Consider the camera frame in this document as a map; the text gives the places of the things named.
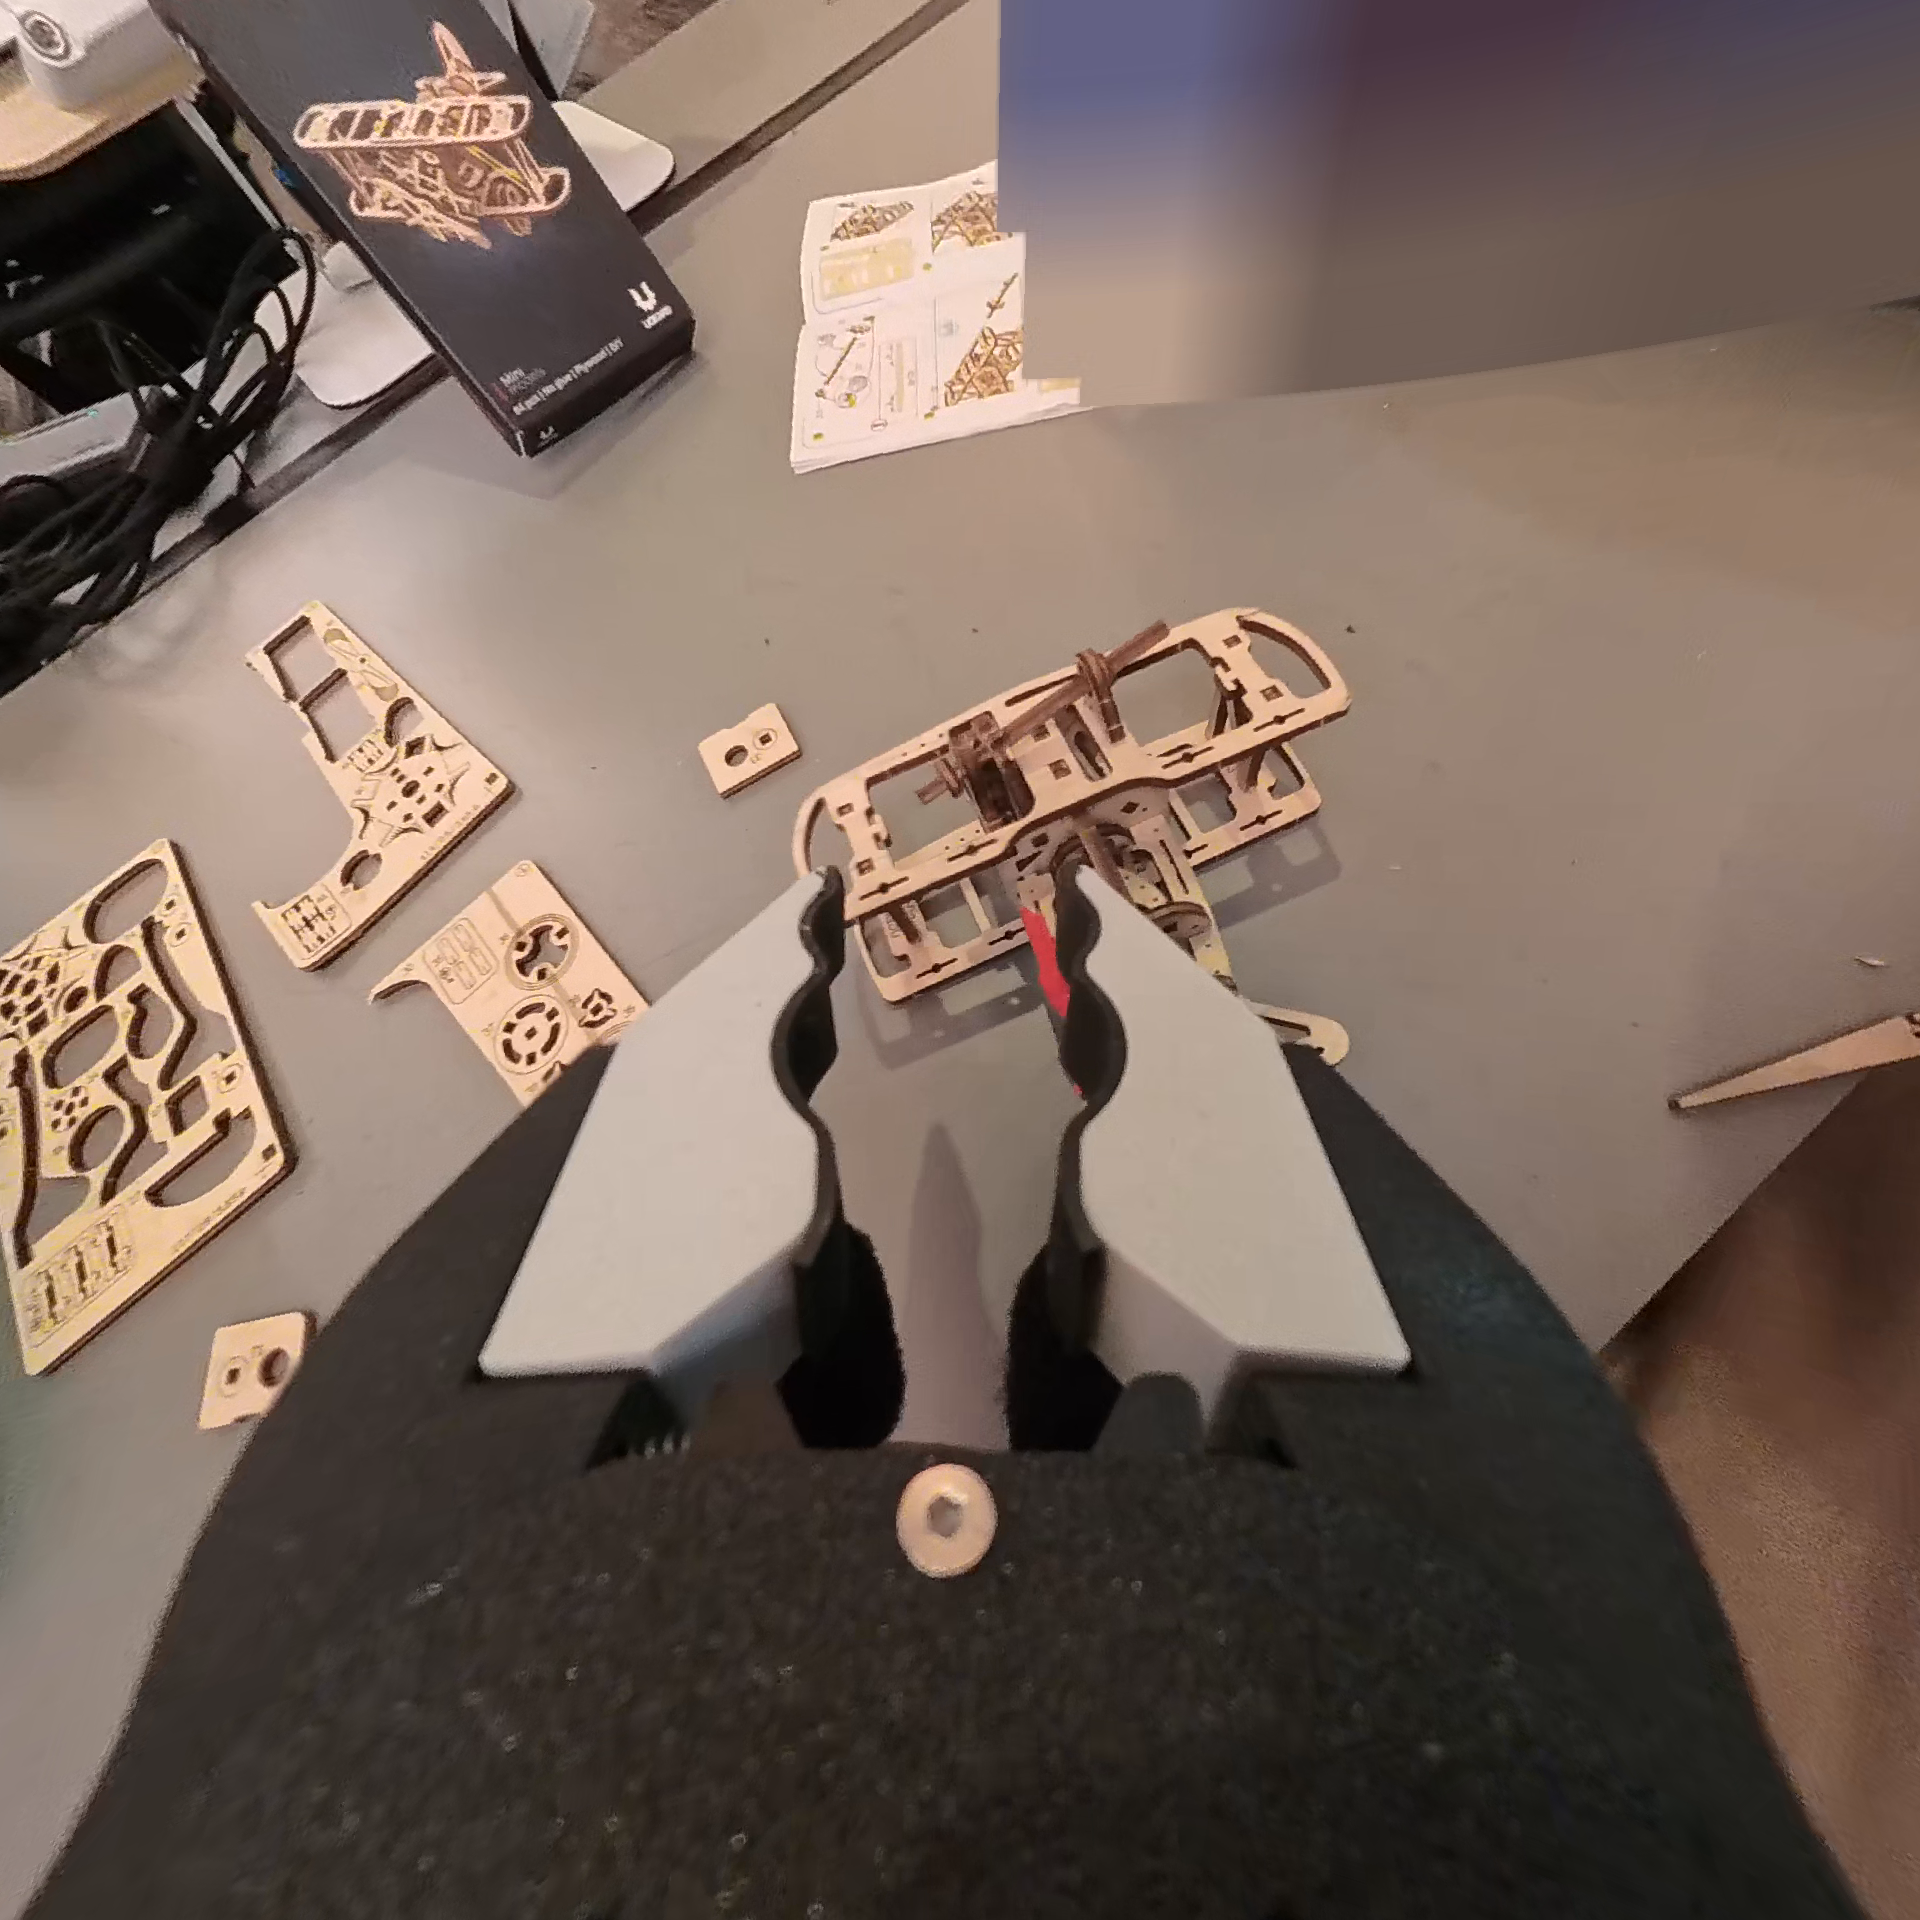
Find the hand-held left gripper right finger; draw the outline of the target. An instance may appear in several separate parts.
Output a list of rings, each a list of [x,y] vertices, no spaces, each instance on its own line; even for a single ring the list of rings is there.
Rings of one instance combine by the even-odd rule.
[[[1266,1372],[1402,1380],[1412,1349],[1283,1039],[1114,881],[1057,890],[1050,1330],[1217,1434]]]

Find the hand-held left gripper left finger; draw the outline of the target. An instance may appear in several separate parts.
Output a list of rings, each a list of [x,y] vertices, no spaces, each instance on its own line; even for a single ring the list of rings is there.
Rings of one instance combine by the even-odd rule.
[[[614,1043],[476,1365],[777,1380],[842,1221],[814,1092],[838,1057],[843,880],[808,869]]]

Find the wooden model airplane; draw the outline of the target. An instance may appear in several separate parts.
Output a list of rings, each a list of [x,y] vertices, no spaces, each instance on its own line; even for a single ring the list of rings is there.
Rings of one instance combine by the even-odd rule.
[[[842,837],[843,920],[894,1004],[1025,950],[1018,904],[1057,927],[1073,869],[1238,991],[1203,869],[1316,813],[1296,738],[1349,707],[1333,658],[1267,609],[1159,619],[823,780],[792,866]]]

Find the grey desk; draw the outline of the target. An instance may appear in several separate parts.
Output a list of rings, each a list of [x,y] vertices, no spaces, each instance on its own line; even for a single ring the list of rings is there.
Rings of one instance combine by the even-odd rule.
[[[299,1169],[43,1380],[3,1330],[3,1915],[60,1858],[183,1564],[261,1426],[209,1335],[330,1314],[511,1123],[425,991],[366,988],[535,859],[650,994],[787,880],[803,794],[1152,616],[1283,612],[1352,711],[1324,804],[1228,866],[1239,982],[1600,1344],[1844,1092],[1666,1092],[1916,1004],[1916,319],[1398,390],[1099,408],[795,475],[814,201],[994,143],[994,2],[717,2],[593,105],[667,139],[693,365],[521,462],[452,380],[3,696],[3,943],[173,837]],[[246,667],[327,601],[514,786],[335,962],[255,920],[348,845]],[[700,738],[803,754],[721,797]]]

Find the wooden sheet with wheel parts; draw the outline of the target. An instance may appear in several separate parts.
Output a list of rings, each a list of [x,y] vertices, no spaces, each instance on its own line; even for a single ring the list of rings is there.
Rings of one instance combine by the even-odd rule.
[[[521,1106],[649,1013],[585,919],[529,859],[494,880],[372,997],[427,988]]]

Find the red rubber band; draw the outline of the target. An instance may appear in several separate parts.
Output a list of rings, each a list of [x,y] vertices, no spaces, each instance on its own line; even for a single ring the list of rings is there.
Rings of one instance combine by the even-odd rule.
[[[1073,983],[1057,959],[1057,939],[1055,925],[1048,919],[1048,907],[1018,904],[1018,925],[1025,931],[1025,950],[1033,955],[1038,983],[1045,994],[1048,1024],[1055,1046],[1066,1046],[1066,1025],[1073,1009]]]

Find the wooden sheet with curvy cutouts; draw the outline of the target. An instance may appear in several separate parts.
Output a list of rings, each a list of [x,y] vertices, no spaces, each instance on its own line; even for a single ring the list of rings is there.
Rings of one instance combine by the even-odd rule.
[[[289,1165],[169,837],[3,954],[3,1286],[24,1375],[70,1360]]]

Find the L-shaped wooden parts sheet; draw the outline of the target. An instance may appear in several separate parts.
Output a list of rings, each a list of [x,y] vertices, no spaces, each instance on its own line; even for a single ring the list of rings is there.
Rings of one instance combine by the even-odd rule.
[[[253,915],[299,971],[335,962],[514,793],[509,773],[327,601],[305,601],[246,667],[302,719],[302,746],[348,813],[348,845],[289,899]],[[363,731],[327,746],[316,704],[348,686]]]

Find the small square wooden piece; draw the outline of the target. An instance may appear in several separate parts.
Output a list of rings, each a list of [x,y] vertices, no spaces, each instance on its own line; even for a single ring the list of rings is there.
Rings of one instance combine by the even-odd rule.
[[[266,1415],[302,1370],[316,1330],[308,1310],[224,1323],[209,1337],[198,1430],[224,1430]]]
[[[741,720],[700,738],[700,764],[721,797],[800,759],[803,746],[777,704],[754,707]]]

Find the wooden pointed stick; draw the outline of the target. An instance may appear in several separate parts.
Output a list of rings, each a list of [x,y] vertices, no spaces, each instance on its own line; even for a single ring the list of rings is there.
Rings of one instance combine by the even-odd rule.
[[[1666,1096],[1666,1110],[1701,1110],[1739,1096],[1757,1096],[1773,1089],[1819,1087],[1839,1074],[1874,1071],[1883,1065],[1916,1061],[1916,1013],[1900,1013],[1827,1039],[1806,1043],[1782,1057],[1730,1071],[1716,1084],[1701,1084]]]

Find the person's beige trouser leg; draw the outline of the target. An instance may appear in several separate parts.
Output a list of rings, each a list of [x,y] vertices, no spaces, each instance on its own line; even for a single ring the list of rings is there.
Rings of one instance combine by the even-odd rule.
[[[1606,1370],[1815,1833],[1916,1915],[1916,1065],[1868,1071]]]

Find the instruction booklet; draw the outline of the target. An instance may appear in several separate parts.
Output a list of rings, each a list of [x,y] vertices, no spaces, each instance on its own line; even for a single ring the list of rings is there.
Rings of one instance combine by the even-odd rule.
[[[795,474],[1073,414],[1074,377],[1038,377],[1025,241],[998,225],[994,157],[921,187],[814,201],[792,377]]]

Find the black model kit box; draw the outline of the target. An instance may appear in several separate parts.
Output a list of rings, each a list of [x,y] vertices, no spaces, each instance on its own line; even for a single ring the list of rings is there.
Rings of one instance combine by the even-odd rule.
[[[690,300],[486,2],[157,18],[518,456],[693,352]]]

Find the light wooden board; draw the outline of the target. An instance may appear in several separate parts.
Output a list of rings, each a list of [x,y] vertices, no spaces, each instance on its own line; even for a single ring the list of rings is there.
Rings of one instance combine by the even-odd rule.
[[[3,187],[55,176],[76,157],[86,157],[125,129],[155,118],[173,100],[173,93],[130,93],[125,100],[109,100],[106,107],[60,107],[21,87],[7,91]]]

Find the white device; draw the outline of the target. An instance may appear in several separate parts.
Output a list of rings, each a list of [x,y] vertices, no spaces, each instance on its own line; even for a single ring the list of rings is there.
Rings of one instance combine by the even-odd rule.
[[[3,51],[16,55],[31,93],[66,113],[198,87],[155,2],[3,2]]]

